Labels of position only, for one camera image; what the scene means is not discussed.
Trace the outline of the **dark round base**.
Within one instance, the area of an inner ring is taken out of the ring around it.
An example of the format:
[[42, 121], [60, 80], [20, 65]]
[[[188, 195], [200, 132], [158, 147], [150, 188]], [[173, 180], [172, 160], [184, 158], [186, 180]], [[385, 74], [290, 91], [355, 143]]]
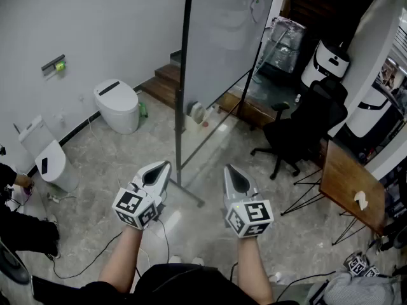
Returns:
[[0, 272], [19, 285], [30, 283], [30, 274], [19, 256], [0, 240]]

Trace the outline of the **person's left forearm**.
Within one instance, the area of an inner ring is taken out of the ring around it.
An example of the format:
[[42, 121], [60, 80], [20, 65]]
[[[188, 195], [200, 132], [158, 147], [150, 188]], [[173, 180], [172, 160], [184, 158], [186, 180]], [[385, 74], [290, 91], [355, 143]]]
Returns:
[[112, 285], [118, 292], [130, 292], [142, 235], [143, 230], [132, 226], [124, 228], [116, 247], [99, 275], [99, 281]]

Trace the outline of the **crumpled paper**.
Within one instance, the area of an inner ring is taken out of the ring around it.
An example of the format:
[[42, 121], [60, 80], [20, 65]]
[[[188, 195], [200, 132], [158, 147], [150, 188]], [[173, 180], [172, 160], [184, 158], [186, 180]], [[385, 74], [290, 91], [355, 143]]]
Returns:
[[359, 208], [363, 211], [368, 206], [368, 201], [366, 199], [366, 194], [364, 191], [359, 191], [354, 196], [354, 201], [359, 204]]

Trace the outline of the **person's black clothing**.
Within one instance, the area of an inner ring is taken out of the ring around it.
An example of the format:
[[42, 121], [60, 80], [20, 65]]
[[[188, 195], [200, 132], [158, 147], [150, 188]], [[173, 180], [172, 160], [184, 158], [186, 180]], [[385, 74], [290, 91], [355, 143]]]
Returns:
[[194, 264], [157, 264], [133, 292], [108, 282], [74, 288], [32, 277], [33, 298], [44, 305], [259, 305], [216, 268]]

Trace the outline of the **translucent whiteboard accessory box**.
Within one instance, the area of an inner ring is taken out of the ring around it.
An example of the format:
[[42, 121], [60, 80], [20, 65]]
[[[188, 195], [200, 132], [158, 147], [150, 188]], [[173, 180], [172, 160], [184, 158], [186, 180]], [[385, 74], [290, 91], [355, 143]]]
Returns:
[[210, 116], [208, 111], [200, 102], [190, 105], [189, 113], [185, 116], [185, 129], [190, 133], [198, 133]]

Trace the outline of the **white toilet with tank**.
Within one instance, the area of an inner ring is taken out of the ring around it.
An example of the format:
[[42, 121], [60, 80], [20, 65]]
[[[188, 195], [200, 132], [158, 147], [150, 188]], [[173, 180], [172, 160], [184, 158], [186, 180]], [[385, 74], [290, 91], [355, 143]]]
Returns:
[[67, 193], [77, 188], [78, 174], [41, 116], [35, 117], [22, 130], [18, 139], [33, 157], [40, 176], [45, 182]]

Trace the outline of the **wooden staircase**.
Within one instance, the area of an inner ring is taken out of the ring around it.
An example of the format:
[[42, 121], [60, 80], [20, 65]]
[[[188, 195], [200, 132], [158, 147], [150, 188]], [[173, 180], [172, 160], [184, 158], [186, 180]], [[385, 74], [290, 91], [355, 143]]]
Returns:
[[141, 84], [141, 90], [165, 105], [175, 108], [176, 90], [179, 89], [181, 68], [173, 64], [155, 70], [155, 76]]

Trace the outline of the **round white toilet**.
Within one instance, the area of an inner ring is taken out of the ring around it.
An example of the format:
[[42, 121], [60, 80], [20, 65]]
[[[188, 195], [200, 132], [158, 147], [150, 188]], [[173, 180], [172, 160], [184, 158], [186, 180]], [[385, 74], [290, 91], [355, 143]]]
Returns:
[[128, 135], [139, 126], [139, 98], [129, 85], [108, 79], [93, 90], [95, 103], [105, 122], [116, 132]]

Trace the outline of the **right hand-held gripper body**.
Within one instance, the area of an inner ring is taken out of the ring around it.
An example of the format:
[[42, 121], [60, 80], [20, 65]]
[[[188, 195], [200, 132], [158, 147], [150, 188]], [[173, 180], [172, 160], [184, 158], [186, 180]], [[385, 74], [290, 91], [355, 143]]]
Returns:
[[259, 236], [274, 222], [270, 201], [260, 193], [252, 196], [233, 194], [232, 197], [224, 193], [223, 201], [225, 227], [238, 238]]

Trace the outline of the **white sheet with green magnet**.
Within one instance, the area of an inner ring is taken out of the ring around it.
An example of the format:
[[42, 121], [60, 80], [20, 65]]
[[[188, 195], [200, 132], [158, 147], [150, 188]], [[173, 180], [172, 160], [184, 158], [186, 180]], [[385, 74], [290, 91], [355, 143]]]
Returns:
[[264, 0], [252, 0], [250, 4], [251, 16], [254, 23], [258, 23], [265, 9]]

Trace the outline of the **white delivery robot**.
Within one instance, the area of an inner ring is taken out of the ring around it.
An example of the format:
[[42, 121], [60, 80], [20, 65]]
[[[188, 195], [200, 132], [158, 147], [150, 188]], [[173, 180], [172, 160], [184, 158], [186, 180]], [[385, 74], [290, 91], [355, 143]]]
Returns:
[[350, 57], [341, 46], [321, 39], [301, 75], [301, 83], [310, 88], [314, 81], [324, 78], [341, 82], [349, 64]]

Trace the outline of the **plastic-wrapped furniture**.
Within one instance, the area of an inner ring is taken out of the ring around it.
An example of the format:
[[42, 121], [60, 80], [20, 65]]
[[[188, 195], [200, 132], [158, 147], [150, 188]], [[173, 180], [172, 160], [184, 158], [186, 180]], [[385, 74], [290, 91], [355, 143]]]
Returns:
[[307, 28], [298, 22], [279, 16], [272, 23], [256, 70], [266, 64], [291, 74], [300, 54], [301, 42]]

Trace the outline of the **black-framed whiteboard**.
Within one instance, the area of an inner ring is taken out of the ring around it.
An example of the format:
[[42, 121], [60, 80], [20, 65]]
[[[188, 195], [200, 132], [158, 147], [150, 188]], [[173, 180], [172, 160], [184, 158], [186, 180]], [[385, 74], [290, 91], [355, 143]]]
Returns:
[[182, 184], [182, 170], [191, 161], [182, 159], [185, 116], [192, 103], [200, 102], [208, 109], [242, 78], [252, 78], [273, 0], [264, 0], [258, 23], [251, 16], [251, 1], [185, 0], [175, 105], [176, 178], [171, 183], [199, 207], [204, 206], [204, 200]]

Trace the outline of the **grey wall shelf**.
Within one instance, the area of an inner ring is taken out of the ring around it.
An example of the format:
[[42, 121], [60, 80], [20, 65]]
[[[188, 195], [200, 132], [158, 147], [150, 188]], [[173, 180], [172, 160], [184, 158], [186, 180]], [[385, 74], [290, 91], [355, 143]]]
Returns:
[[45, 75], [48, 75], [48, 74], [56, 71], [57, 70], [57, 64], [59, 64], [61, 62], [64, 62], [64, 60], [65, 60], [65, 55], [61, 54], [57, 58], [54, 58], [52, 61], [50, 61], [47, 64], [45, 64], [44, 66], [42, 66], [41, 72], [45, 76]]

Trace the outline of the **black office chair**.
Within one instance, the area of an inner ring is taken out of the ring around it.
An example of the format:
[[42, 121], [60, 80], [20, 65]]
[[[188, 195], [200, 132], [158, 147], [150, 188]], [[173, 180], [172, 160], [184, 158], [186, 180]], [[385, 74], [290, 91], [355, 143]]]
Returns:
[[326, 77], [312, 82], [302, 103], [289, 118], [281, 118], [282, 113], [289, 109], [287, 103], [272, 105], [277, 117], [263, 126], [270, 146], [251, 151], [252, 156], [257, 152], [276, 155], [270, 179], [276, 179], [282, 161], [294, 168], [293, 176], [300, 173], [296, 163], [305, 159], [309, 149], [320, 142], [330, 129], [346, 119], [348, 111], [344, 103], [347, 95], [346, 88], [340, 82]]

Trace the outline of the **white and black robot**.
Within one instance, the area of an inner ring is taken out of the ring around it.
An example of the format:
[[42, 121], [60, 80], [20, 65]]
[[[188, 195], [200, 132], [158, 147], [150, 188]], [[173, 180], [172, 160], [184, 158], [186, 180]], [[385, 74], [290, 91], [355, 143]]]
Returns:
[[404, 118], [401, 105], [379, 81], [374, 81], [343, 129], [355, 149], [376, 147]]

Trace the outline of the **person's right forearm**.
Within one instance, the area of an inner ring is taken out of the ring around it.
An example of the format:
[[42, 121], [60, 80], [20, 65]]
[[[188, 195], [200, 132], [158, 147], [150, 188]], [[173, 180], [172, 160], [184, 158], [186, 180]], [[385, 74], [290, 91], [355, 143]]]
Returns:
[[238, 286], [260, 305], [274, 303], [256, 237], [238, 240]]

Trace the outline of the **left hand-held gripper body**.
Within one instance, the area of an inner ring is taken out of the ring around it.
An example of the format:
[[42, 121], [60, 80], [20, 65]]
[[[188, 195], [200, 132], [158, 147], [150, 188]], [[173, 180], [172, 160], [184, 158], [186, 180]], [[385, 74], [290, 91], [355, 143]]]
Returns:
[[118, 191], [112, 209], [123, 223], [143, 230], [150, 221], [158, 218], [158, 207], [162, 204], [165, 190], [166, 184], [139, 187], [129, 182]]

